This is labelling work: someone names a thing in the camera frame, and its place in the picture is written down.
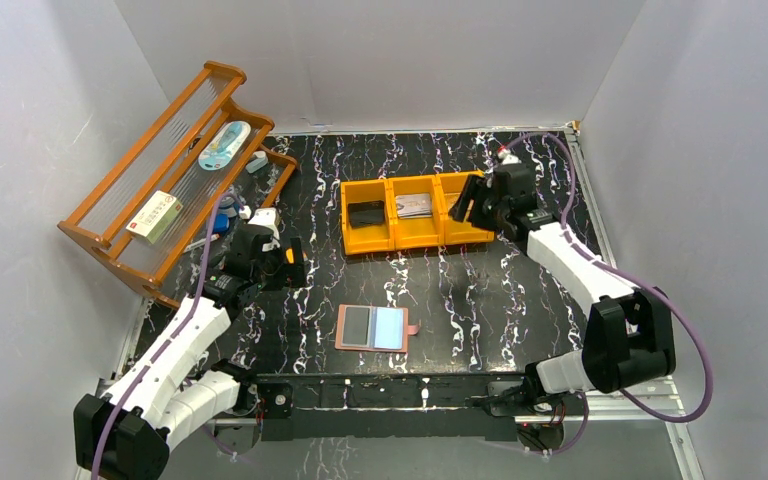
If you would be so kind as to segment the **grey card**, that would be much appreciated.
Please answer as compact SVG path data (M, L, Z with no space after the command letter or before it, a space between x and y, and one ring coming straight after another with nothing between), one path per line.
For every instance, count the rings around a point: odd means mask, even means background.
M347 306L343 316L342 344L350 347L366 347L370 322L369 307Z

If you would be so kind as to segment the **pink leather card holder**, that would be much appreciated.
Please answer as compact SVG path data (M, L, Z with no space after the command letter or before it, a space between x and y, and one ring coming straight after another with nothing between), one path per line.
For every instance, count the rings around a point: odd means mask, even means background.
M343 316L347 306L371 309L369 340L366 347L350 347L342 344ZM337 313L335 348L345 351L406 353L409 338L416 336L419 330L419 324L409 322L407 308L341 304Z

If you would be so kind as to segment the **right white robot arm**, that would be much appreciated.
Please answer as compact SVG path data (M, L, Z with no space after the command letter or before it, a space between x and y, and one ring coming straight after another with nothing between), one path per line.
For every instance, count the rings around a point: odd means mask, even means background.
M674 372L668 307L608 271L557 216L539 207L529 166L504 160L488 175L468 175L449 216L516 244L587 316L580 349L526 367L518 392L531 411L550 413L565 393L612 393Z

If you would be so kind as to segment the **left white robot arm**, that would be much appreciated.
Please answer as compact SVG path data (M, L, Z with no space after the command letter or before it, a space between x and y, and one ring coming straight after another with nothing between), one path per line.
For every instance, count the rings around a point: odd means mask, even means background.
M301 242L281 241L278 226L275 208L255 210L145 354L103 393L78 402L76 460L92 478L157 479L172 451L217 415L265 412L255 374L228 359L189 376L261 293L305 286Z

